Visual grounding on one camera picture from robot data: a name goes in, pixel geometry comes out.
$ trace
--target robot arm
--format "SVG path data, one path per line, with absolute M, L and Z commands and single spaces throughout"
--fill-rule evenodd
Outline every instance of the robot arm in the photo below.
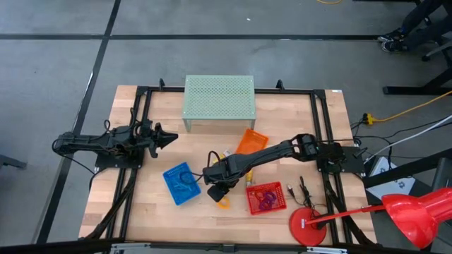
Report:
M 299 134 L 290 140 L 284 140 L 278 145 L 249 155 L 230 155 L 204 168 L 204 182 L 207 185 L 213 184 L 207 193 L 215 202 L 219 202 L 253 167 L 288 157 L 301 162 L 326 159 L 334 164 L 345 159 L 338 143 L 318 143 L 311 134 Z

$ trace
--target orange plastic tray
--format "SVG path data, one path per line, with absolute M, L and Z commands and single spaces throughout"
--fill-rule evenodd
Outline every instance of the orange plastic tray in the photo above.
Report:
M 235 153 L 247 155 L 264 149 L 267 145 L 268 137 L 256 131 L 247 129 L 240 141 L 239 147 Z

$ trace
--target wooden tabletop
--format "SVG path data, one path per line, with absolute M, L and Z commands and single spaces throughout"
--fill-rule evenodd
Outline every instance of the wooden tabletop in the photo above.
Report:
M 133 106 L 136 86 L 120 85 L 117 88 L 109 120 L 112 127 L 128 125 L 129 109 Z M 344 97 L 339 90 L 326 91 L 328 110 L 335 139 L 352 137 Z M 183 92 L 153 92 L 149 119 L 160 122 L 164 131 L 175 132 L 179 138 L 163 150 L 159 157 L 151 159 L 145 153 L 143 167 L 139 169 L 133 204 L 127 229 L 127 241 L 176 241 L 198 243 L 274 243 L 297 244 L 288 227 L 293 211 L 300 206 L 287 192 L 286 185 L 294 186 L 296 198 L 303 201 L 299 177 L 303 176 L 306 187 L 315 204 L 325 204 L 321 175 L 316 162 L 298 162 L 280 159 L 254 168 L 254 184 L 281 182 L 285 192 L 287 209 L 253 216 L 249 212 L 245 196 L 244 178 L 227 194 L 231 208 L 220 209 L 207 195 L 206 186 L 200 181 L 201 194 L 176 206 L 163 179 L 163 172 L 187 162 L 192 172 L 201 173 L 206 166 L 210 150 L 219 153 L 234 152 L 248 121 L 193 121 L 190 133 L 185 131 L 182 117 Z M 321 105 L 318 102 L 319 116 Z M 326 137 L 321 120 L 322 133 Z M 256 95 L 255 131 L 267 135 L 267 146 L 293 138 L 298 133 L 315 133 L 308 95 Z M 112 206 L 118 169 L 106 169 L 94 178 L 83 217 L 80 236 L 86 236 L 105 216 Z M 353 174 L 341 174 L 347 209 L 367 205 L 366 194 L 360 179 Z M 316 207 L 326 212 L 322 205 Z M 122 210 L 117 216 L 114 235 L 119 234 Z M 369 213 L 352 215 L 358 227 L 375 241 L 374 227 Z M 342 223 L 338 231 L 343 239 Z M 322 245 L 331 244 L 329 232 Z

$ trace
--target blue basket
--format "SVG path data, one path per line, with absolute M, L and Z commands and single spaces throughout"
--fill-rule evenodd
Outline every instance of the blue basket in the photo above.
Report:
M 195 182 L 195 178 L 186 162 L 163 173 L 163 178 L 176 205 L 183 204 L 201 193 L 201 189 Z

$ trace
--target red lamp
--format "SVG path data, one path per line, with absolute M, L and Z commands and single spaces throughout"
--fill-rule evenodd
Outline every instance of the red lamp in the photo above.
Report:
M 427 247 L 435 238 L 438 224 L 452 219 L 452 188 L 442 188 L 420 198 L 409 195 L 390 194 L 382 197 L 383 205 L 328 215 L 315 219 L 317 211 L 300 208 L 290 217 L 290 231 L 303 245 L 320 244 L 326 228 L 317 229 L 316 224 L 358 212 L 385 209 L 395 225 L 418 248 Z

